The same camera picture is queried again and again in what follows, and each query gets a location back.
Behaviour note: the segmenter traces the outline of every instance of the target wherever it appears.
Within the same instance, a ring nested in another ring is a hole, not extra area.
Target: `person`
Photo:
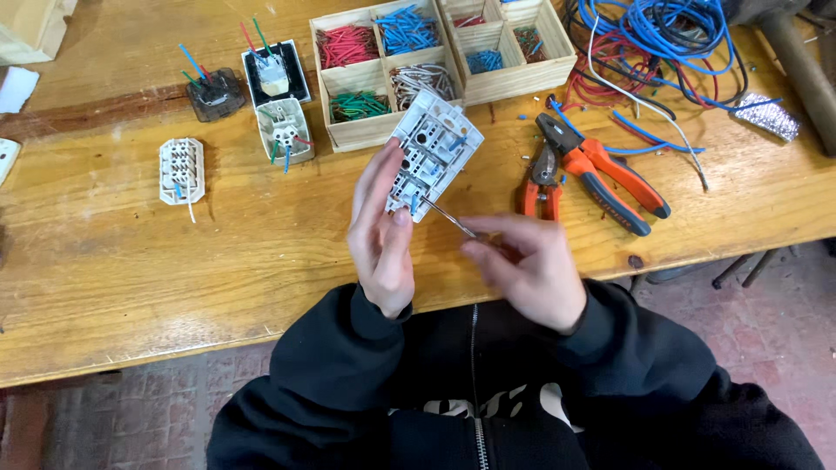
[[[694,333],[582,281],[558,223],[462,218],[518,252],[462,246],[504,300],[413,317],[412,219],[385,213],[402,159],[392,139],[357,181],[359,282],[293,324],[270,375],[221,409],[208,468],[823,468]]]

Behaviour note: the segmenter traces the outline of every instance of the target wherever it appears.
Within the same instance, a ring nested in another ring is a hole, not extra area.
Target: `finger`
[[[381,163],[386,161],[399,145],[400,140],[398,140],[397,137],[392,137],[386,141],[383,148],[371,157],[369,164],[366,165],[366,168],[363,170],[363,174],[361,174],[360,178],[357,180],[357,184],[354,185],[354,204],[351,212],[352,224],[354,224],[354,221],[357,220],[360,208],[363,206],[363,202],[368,194],[369,186],[380,169]]]
[[[412,216],[409,209],[402,207],[395,211],[392,223],[383,239],[383,252],[377,263],[375,274],[395,277],[403,270],[406,252],[412,240]]]
[[[515,299],[526,274],[505,259],[496,248],[485,243],[470,241],[461,250],[473,260],[485,279],[499,288],[507,299]]]
[[[369,189],[366,191],[363,205],[359,209],[355,224],[362,227],[371,227],[380,216],[383,215],[386,207],[386,198],[392,191],[395,178],[400,170],[400,163],[404,160],[404,151],[396,147],[380,163],[377,173],[374,175]]]
[[[544,228],[553,224],[518,214],[462,217],[459,220],[474,232],[501,233],[502,242],[516,248],[524,256],[537,252],[548,243]]]

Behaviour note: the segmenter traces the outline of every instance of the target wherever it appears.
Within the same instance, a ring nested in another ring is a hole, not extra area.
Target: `floor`
[[[782,250],[749,289],[711,279],[731,260],[644,286],[639,303],[691,328],[738,382],[763,386],[836,469],[836,258],[822,243]],[[212,420],[244,383],[268,373],[273,344],[166,360],[61,391],[44,468],[206,467]]]

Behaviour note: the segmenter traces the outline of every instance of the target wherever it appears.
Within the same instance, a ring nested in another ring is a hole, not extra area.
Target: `wooden workbench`
[[[332,153],[308,19],[370,3],[79,2],[58,59],[28,67],[42,77],[24,112],[0,116],[0,136],[23,143],[0,188],[0,386],[274,340],[328,289],[355,280],[344,235],[354,181],[376,149]],[[296,40],[316,98],[304,109],[318,156],[287,175],[267,164],[249,105],[201,124],[185,98],[180,70],[190,69],[177,44],[208,69],[240,71],[238,22],[253,14],[269,40]],[[739,29],[735,38],[757,67],[752,89],[800,110],[753,34]],[[734,83],[725,77],[724,90]],[[836,235],[836,161],[819,155],[808,130],[783,145],[723,111],[699,114],[676,96],[660,93],[693,144],[710,149],[701,159],[711,190],[702,191],[687,156],[630,157],[673,210],[667,220],[648,216],[653,233],[637,238],[602,220],[570,177],[561,218],[585,275],[636,273],[629,255],[651,270]],[[494,103],[495,124],[487,105],[469,108],[486,141],[440,205],[456,215],[511,210],[543,104],[532,95]],[[608,145],[644,145],[612,125],[608,112],[571,116]],[[675,138],[648,114],[645,128]],[[158,197],[158,149],[186,136],[206,149],[206,196],[194,207],[194,225],[185,207]],[[418,310],[492,298],[457,252],[460,236],[434,214],[416,226]]]

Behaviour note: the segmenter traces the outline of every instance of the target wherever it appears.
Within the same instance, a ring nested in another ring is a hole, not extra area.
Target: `orange pliers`
[[[558,203],[563,195],[563,188],[554,180],[557,169],[558,163],[554,156],[554,149],[548,143],[543,144],[543,151],[534,162],[531,176],[526,178],[520,187],[519,208],[517,209],[519,213],[536,217],[537,201],[543,201],[541,211],[543,219],[558,220]],[[544,193],[540,193],[541,187],[545,188]]]
[[[546,113],[537,116],[536,122],[546,138],[547,146],[563,155],[564,170],[580,178],[595,202],[624,228],[640,237],[650,234],[647,221],[607,186],[598,171],[612,176],[648,212],[658,218],[670,215],[670,207],[665,199],[638,173],[610,158],[601,142],[581,139],[565,123]]]

